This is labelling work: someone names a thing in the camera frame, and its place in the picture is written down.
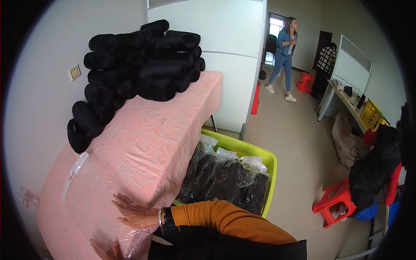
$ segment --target blue jeans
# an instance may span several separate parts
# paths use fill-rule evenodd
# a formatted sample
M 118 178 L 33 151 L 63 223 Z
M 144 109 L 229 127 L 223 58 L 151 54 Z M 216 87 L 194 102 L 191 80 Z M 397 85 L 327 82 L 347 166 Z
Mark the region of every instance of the blue jeans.
M 283 55 L 281 53 L 276 52 L 275 55 L 275 68 L 270 75 L 269 84 L 273 82 L 277 74 L 279 74 L 282 66 L 285 67 L 285 76 L 286 76 L 286 91 L 290 91 L 290 79 L 292 75 L 292 56 L 291 55 Z

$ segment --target white sneaker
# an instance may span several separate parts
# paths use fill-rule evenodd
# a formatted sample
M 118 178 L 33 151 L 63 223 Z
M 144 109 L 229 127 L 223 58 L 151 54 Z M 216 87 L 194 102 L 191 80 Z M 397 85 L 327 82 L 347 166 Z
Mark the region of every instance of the white sneaker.
M 275 93 L 275 90 L 273 89 L 273 85 L 266 85 L 266 89 L 267 89 L 267 91 L 269 91 L 272 94 Z
M 288 96 L 285 96 L 285 100 L 296 102 L 296 98 L 292 96 L 292 94 L 289 94 Z

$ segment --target wall socket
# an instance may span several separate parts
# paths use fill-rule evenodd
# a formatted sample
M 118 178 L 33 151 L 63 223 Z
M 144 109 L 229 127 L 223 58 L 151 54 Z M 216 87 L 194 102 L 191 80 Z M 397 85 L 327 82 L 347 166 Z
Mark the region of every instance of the wall socket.
M 78 78 L 81 75 L 81 71 L 79 70 L 79 65 L 73 67 L 69 72 L 69 78 L 72 80 Z

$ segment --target hand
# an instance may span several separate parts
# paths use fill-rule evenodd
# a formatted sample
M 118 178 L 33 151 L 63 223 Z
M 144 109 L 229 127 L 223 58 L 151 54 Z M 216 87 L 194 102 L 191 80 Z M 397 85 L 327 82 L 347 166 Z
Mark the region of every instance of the hand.
M 159 225 L 158 209 L 145 208 L 135 204 L 129 197 L 118 193 L 113 195 L 116 201 L 111 201 L 123 214 L 124 218 L 117 218 L 121 223 L 131 228 L 143 229 Z M 162 223 L 164 224 L 164 212 L 162 211 Z
M 102 260 L 123 260 L 118 241 L 114 242 L 113 248 L 108 249 L 107 252 L 105 252 L 105 250 L 99 246 L 94 239 L 91 238 L 89 241 L 95 253 L 97 253 Z

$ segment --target striped shirt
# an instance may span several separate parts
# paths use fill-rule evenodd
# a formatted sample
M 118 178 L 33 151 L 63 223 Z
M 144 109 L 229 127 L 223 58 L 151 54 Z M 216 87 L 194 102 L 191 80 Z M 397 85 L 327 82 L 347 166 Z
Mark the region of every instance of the striped shirt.
M 289 46 L 289 52 L 287 54 L 292 55 L 293 45 Z

